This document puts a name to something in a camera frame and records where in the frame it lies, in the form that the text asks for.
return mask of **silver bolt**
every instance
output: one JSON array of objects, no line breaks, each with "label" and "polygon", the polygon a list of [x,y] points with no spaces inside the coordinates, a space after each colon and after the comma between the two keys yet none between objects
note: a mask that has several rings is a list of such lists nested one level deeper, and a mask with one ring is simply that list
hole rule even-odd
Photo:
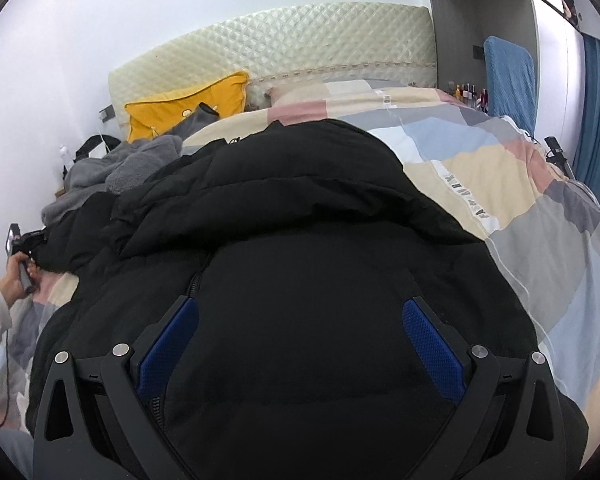
[{"label": "silver bolt", "polygon": [[129,345],[126,343],[118,343],[113,347],[112,352],[113,355],[115,355],[116,357],[122,357],[123,355],[126,355],[127,352],[129,352]]},{"label": "silver bolt", "polygon": [[542,354],[541,352],[533,352],[531,354],[531,358],[534,360],[534,362],[536,364],[539,364],[539,365],[543,365],[544,362],[546,361],[544,354]]},{"label": "silver bolt", "polygon": [[482,359],[483,357],[487,357],[489,351],[482,345],[476,345],[471,348],[471,353],[477,358]]},{"label": "silver bolt", "polygon": [[69,358],[69,352],[65,352],[64,350],[62,350],[61,352],[58,352],[56,354],[56,363],[61,365],[62,363],[66,362],[66,360],[68,358]]}]

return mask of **black cable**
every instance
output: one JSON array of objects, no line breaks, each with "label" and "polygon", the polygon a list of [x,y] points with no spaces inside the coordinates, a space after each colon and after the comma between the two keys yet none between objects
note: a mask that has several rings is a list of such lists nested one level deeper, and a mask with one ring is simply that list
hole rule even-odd
[{"label": "black cable", "polygon": [[6,338],[4,340],[4,357],[7,361],[7,409],[4,410],[4,417],[2,418],[2,422],[0,423],[0,428],[4,426],[4,423],[7,422],[7,417],[9,416],[9,404],[11,400],[10,391],[9,391],[9,331],[7,330]]}]

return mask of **bed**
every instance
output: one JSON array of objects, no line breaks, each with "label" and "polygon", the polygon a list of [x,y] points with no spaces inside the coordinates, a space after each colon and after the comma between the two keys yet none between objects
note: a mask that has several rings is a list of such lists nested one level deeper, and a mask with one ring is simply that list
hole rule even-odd
[{"label": "bed", "polygon": [[[250,111],[206,126],[184,146],[323,118],[385,142],[421,192],[485,240],[558,388],[586,416],[586,462],[600,444],[600,207],[512,119],[489,118],[434,88],[429,11],[311,4],[192,32],[110,74],[121,129],[127,102],[235,70],[250,75]],[[267,94],[278,97],[270,104]]]}]

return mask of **pillow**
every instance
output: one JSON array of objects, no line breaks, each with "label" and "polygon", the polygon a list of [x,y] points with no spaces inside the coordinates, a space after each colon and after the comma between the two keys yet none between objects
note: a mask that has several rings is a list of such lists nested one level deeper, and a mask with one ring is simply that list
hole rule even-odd
[{"label": "pillow", "polygon": [[319,101],[343,94],[365,94],[380,88],[404,87],[402,83],[385,79],[352,79],[345,81],[289,83],[269,90],[271,106]]},{"label": "pillow", "polygon": [[156,94],[125,105],[129,114],[128,142],[163,134],[188,117],[196,107],[205,102],[221,118],[239,114],[244,110],[245,86],[249,76],[236,72],[211,84]]}]

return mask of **quilted headboard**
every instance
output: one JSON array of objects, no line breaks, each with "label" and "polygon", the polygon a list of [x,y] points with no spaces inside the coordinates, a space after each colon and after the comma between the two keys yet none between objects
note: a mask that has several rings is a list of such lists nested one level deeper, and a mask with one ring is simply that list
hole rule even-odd
[{"label": "quilted headboard", "polygon": [[272,86],[312,79],[391,79],[436,85],[436,43],[426,7],[369,2],[263,10],[168,41],[109,74],[116,117],[126,103],[158,92],[250,75],[247,106],[267,106]]}]

